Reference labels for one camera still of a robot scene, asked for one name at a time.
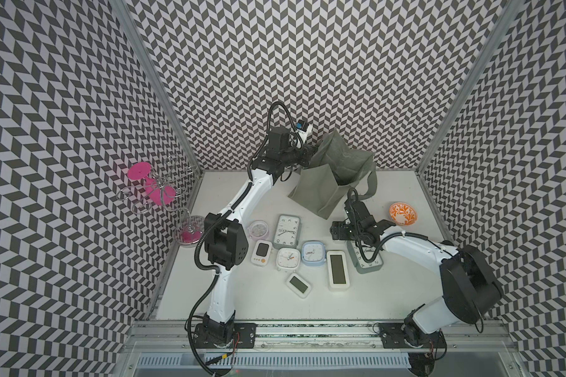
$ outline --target square clock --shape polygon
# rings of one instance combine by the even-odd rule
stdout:
[[[273,247],[275,249],[296,247],[297,239],[300,234],[300,218],[291,215],[279,216],[279,222],[277,222],[274,233]]]
[[[309,241],[302,246],[302,262],[307,266],[320,266],[325,262],[325,246],[319,241]]]

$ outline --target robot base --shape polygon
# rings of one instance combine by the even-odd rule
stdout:
[[[256,324],[255,323],[235,323],[233,327],[233,337],[232,341],[237,339],[237,334],[239,334],[239,342],[237,343],[237,348],[253,348],[253,344],[256,340]],[[203,323],[198,323],[195,326],[195,333],[193,336],[193,342],[196,348],[232,348],[233,343],[230,345],[222,343],[214,343],[214,337],[208,334],[207,329],[204,327]]]
[[[419,340],[417,340],[416,344],[409,344],[406,341],[407,332],[404,327],[405,324],[403,322],[379,324],[379,335],[384,348],[430,348],[430,342],[432,342],[434,348],[444,349],[447,346],[444,335],[440,334],[439,332],[434,332],[432,334],[423,334],[423,336],[421,336]]]

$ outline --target light blue alarm clock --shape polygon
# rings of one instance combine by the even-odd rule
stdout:
[[[307,266],[320,266],[325,262],[325,246],[322,242],[309,241],[302,246],[302,262]]]

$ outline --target gray clock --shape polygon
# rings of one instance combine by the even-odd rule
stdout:
[[[300,218],[298,216],[281,215],[275,228],[273,247],[296,247],[300,236]]]

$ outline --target digital display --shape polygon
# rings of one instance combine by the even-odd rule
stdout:
[[[304,293],[308,289],[308,285],[302,283],[302,281],[295,276],[292,277],[291,280],[289,280],[289,282],[291,283],[291,285],[296,287],[298,291],[301,291],[302,293]]]
[[[341,255],[330,255],[330,257],[333,284],[345,284],[346,275],[344,275],[344,262],[341,259]]]
[[[258,256],[266,256],[269,252],[269,246],[263,243],[258,244],[258,249],[256,250],[256,255]]]

